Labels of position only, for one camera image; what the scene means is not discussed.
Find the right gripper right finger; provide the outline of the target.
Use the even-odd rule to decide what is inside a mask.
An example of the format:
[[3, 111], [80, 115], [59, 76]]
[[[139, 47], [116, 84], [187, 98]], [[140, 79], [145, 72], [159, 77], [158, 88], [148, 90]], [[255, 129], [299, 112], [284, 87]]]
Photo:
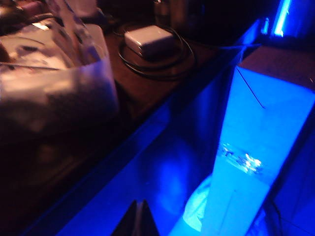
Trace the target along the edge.
[[141, 208], [141, 235], [159, 236], [159, 231], [149, 208], [148, 202], [144, 200]]

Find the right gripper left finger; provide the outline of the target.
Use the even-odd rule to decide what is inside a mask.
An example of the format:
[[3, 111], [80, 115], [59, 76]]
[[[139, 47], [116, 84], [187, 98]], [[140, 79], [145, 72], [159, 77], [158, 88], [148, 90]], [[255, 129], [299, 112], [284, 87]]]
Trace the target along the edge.
[[111, 233], [111, 236], [131, 236], [135, 228], [137, 201], [133, 201]]

